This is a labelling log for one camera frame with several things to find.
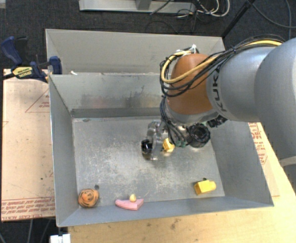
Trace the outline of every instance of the yellow cable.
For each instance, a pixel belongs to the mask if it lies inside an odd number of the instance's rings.
[[[279,45],[281,45],[281,43],[280,42],[275,42],[275,41],[273,41],[273,40],[259,40],[259,41],[257,41],[257,42],[253,42],[253,43],[248,43],[248,44],[246,44],[246,45],[244,45],[244,47],[245,46],[249,46],[249,45],[256,45],[256,44],[270,44],[270,45],[274,45],[274,46],[279,46]]]
[[[249,44],[246,44],[244,45],[243,47],[245,46],[251,46],[251,45],[257,45],[257,44],[270,44],[270,45],[274,45],[274,46],[279,46],[281,45],[282,43],[280,42],[275,42],[273,40],[259,40],[257,42],[252,42],[252,43],[249,43]],[[171,55],[165,62],[165,64],[163,65],[162,67],[162,70],[161,70],[161,80],[167,84],[173,84],[175,82],[178,82],[180,80],[183,80],[184,78],[186,78],[187,76],[189,76],[191,73],[195,72],[196,70],[201,70],[203,69],[204,67],[206,67],[208,64],[210,64],[211,62],[213,62],[218,56],[215,56],[213,58],[209,58],[208,60],[206,60],[205,62],[197,65],[196,67],[192,68],[191,70],[187,71],[186,73],[176,77],[176,78],[173,78],[173,79],[166,79],[164,77],[164,72],[167,68],[167,66],[169,65],[169,63],[172,62],[172,60],[176,57],[176,56],[181,56],[181,55],[184,55],[184,54],[190,54],[191,51],[180,51],[180,52],[176,52],[174,53],[173,55]]]
[[[165,64],[162,68],[162,71],[161,71],[161,80],[167,84],[173,84],[175,82],[178,82],[180,80],[183,80],[184,78],[186,78],[188,75],[190,75],[191,73],[195,72],[196,70],[199,70],[199,69],[202,69],[204,68],[206,65],[210,64],[212,61],[214,61],[215,59],[217,58],[214,57],[214,58],[209,58],[208,60],[206,60],[205,62],[197,65],[196,67],[192,68],[191,70],[189,70],[188,72],[176,77],[176,78],[173,78],[173,79],[166,79],[164,78],[164,72],[165,72],[165,69],[167,67],[167,65]]]

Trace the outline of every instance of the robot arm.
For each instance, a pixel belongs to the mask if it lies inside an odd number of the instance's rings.
[[[147,136],[143,153],[164,154],[167,137],[175,146],[201,147],[209,140],[207,126],[227,119],[261,122],[278,159],[289,164],[284,169],[296,192],[296,38],[251,38],[211,56],[194,52],[162,62],[161,122],[150,127],[157,136]]]

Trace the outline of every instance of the orange ball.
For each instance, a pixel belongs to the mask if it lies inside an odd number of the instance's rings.
[[[81,190],[78,196],[78,203],[84,208],[91,208],[97,203],[98,197],[99,193],[97,190],[84,189]]]

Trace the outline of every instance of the pink toy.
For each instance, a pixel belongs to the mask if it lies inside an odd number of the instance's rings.
[[[135,202],[131,202],[130,200],[116,200],[115,205],[132,211],[137,211],[143,204],[143,199],[137,199]]]

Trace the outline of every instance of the yellow block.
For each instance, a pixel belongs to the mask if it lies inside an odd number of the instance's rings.
[[[166,138],[166,139],[163,141],[162,146],[163,146],[163,149],[164,149],[166,152],[173,152],[173,150],[174,150],[174,148],[175,148],[175,145],[170,143],[169,138]]]
[[[203,181],[197,182],[194,185],[194,189],[197,195],[202,194],[204,192],[214,191],[216,188],[217,188],[217,184],[214,181],[210,181],[210,180],[203,180]]]

